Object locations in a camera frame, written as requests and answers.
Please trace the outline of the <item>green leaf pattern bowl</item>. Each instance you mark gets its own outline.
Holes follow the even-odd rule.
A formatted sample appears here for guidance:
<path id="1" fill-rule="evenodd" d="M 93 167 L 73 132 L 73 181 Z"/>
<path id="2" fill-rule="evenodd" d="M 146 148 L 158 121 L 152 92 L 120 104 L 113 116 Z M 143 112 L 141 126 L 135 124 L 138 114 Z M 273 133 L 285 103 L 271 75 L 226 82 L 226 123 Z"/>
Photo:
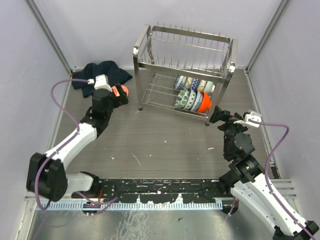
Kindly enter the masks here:
<path id="1" fill-rule="evenodd" d="M 175 108 L 179 108 L 179 109 L 184 108 L 187 105 L 189 97 L 190 97 L 190 91 L 188 89 L 186 89 L 186 88 L 183 88 L 179 92 L 179 94 L 178 94 L 178 96 L 176 98 L 174 107 Z"/>

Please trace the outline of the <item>blue white floral bowl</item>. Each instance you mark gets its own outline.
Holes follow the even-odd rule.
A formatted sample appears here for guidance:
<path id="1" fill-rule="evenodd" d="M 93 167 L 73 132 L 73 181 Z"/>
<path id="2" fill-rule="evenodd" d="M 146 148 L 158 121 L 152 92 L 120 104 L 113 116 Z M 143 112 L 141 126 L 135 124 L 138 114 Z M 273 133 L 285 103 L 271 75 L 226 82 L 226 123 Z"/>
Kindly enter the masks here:
<path id="1" fill-rule="evenodd" d="M 202 101 L 203 101 L 203 94 L 200 91 L 196 91 L 196 93 L 197 93 L 197 95 L 195 98 L 195 102 L 194 102 L 193 106 L 191 107 L 191 109 L 189 110 L 191 112 L 196 112 L 200 108 Z"/>

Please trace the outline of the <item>plain orange bowl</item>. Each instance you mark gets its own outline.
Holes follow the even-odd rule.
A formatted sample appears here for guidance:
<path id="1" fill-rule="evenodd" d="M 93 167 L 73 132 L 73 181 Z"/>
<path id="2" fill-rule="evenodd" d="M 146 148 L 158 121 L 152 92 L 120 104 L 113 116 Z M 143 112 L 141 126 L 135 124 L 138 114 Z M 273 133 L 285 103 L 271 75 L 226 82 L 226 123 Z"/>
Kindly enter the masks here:
<path id="1" fill-rule="evenodd" d="M 209 95 L 205 92 L 202 93 L 203 99 L 201 102 L 200 107 L 196 111 L 197 113 L 204 113 L 205 111 L 209 110 L 212 106 L 212 101 L 209 97 Z"/>

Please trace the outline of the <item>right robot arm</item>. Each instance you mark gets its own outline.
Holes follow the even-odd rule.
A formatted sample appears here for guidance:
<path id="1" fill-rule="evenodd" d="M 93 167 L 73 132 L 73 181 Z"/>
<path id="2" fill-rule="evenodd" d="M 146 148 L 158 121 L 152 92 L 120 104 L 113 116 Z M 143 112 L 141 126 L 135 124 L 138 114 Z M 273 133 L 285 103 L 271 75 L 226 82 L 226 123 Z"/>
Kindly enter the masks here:
<path id="1" fill-rule="evenodd" d="M 286 124 L 262 121 L 260 113 L 247 111 L 243 115 L 231 114 L 216 106 L 210 123 L 222 121 L 218 129 L 223 132 L 223 158 L 230 162 L 230 170 L 219 178 L 219 191 L 225 197 L 234 197 L 250 208 L 269 228 L 274 240 L 313 240 L 319 226 L 302 217 L 280 194 L 269 178 L 271 159 L 262 166 L 253 156 L 255 147 L 249 128 L 261 126 L 282 127 L 287 137 L 290 128 Z"/>

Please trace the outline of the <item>blue diamond pattern bowl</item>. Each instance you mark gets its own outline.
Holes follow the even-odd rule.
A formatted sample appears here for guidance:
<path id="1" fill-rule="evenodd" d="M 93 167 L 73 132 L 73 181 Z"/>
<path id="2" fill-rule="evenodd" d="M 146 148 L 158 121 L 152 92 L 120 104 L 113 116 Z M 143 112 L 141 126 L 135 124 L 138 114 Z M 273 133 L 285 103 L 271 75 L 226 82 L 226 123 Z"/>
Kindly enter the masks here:
<path id="1" fill-rule="evenodd" d="M 193 107 L 193 105 L 194 105 L 194 103 L 196 101 L 196 97 L 197 97 L 197 91 L 191 89 L 190 92 L 189 92 L 189 98 L 188 98 L 187 103 L 186 103 L 186 105 L 184 106 L 183 109 L 184 110 L 190 110 Z"/>

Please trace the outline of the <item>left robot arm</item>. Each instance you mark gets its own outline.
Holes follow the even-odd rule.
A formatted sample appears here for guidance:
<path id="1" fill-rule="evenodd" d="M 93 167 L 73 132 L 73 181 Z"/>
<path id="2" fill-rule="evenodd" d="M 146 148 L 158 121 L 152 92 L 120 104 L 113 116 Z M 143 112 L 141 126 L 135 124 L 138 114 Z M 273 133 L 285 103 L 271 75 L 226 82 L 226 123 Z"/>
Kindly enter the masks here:
<path id="1" fill-rule="evenodd" d="M 68 137 L 46 153 L 36 152 L 31 156 L 26 180 L 29 192 L 52 202 L 75 192 L 84 193 L 88 198 L 99 195 L 101 184 L 98 176 L 87 171 L 67 175 L 66 169 L 107 128 L 113 110 L 129 101 L 128 93 L 119 84 L 111 90 L 94 90 L 91 101 L 91 107 Z"/>

